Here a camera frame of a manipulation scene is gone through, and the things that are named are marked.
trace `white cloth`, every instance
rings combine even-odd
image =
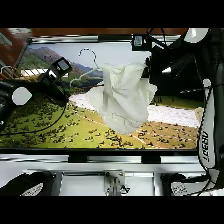
[[[104,122],[120,134],[135,131],[148,119],[147,106],[157,87],[149,79],[141,79],[144,68],[141,63],[105,65],[104,86],[94,87],[86,94]]]

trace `white hanger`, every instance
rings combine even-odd
[[[95,56],[95,57],[94,57],[94,63],[95,63],[95,65],[96,65],[96,68],[94,68],[94,69],[92,69],[91,71],[88,71],[88,72],[82,74],[79,78],[72,79],[72,80],[70,81],[70,88],[72,87],[72,83],[73,83],[74,81],[79,81],[79,80],[81,80],[84,76],[90,74],[91,72],[94,72],[94,71],[100,69],[99,66],[98,66],[97,63],[96,63],[96,54],[95,54],[95,52],[92,51],[92,50],[90,50],[89,48],[83,48],[83,49],[79,52],[79,56],[81,56],[82,51],[91,51],[91,52],[93,52],[93,54],[94,54],[94,56]]]

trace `black border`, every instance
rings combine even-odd
[[[131,35],[95,35],[98,36],[98,42],[113,42],[118,41],[119,36],[122,40],[127,40]],[[23,47],[20,56],[15,64],[18,66],[22,54],[26,48],[32,43],[32,37],[27,38],[27,43]],[[193,149],[116,149],[116,148],[14,148],[14,147],[0,147],[0,154],[26,154],[26,155],[69,155],[69,156],[197,156],[198,152],[196,148]]]

